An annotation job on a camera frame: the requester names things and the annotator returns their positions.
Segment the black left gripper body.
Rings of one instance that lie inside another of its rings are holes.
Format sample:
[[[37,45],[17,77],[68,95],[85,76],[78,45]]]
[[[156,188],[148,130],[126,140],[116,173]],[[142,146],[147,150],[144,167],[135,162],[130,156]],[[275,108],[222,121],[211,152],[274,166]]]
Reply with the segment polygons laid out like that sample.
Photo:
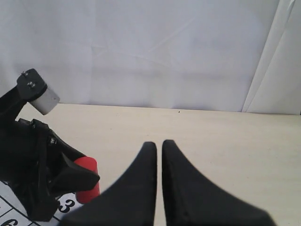
[[[23,205],[44,204],[59,196],[49,192],[52,134],[36,119],[20,119],[0,129],[0,179]]]

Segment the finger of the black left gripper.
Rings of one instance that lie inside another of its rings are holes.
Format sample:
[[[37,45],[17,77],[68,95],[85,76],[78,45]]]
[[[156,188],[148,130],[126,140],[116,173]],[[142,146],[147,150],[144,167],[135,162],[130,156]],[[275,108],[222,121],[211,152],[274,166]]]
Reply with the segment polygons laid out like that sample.
[[[49,192],[52,195],[75,193],[83,189],[80,182],[92,174],[91,171],[77,165],[63,153],[49,166]]]
[[[55,140],[55,150],[63,153],[72,162],[76,161],[79,158],[86,157],[85,154],[64,142],[57,134],[55,134]]]

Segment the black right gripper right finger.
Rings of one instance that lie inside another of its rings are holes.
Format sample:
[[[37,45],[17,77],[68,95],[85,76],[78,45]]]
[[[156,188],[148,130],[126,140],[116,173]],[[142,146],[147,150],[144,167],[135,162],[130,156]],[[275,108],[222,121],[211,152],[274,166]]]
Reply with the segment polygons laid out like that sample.
[[[162,191],[168,226],[272,226],[268,212],[221,189],[173,140],[162,145]]]

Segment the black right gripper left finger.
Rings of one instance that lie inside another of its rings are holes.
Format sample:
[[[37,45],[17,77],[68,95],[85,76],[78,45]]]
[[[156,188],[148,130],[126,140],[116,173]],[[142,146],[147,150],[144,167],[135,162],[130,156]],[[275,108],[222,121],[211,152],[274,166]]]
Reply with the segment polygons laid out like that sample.
[[[62,226],[152,226],[157,195],[157,148],[145,142],[127,170],[91,202],[65,215]]]

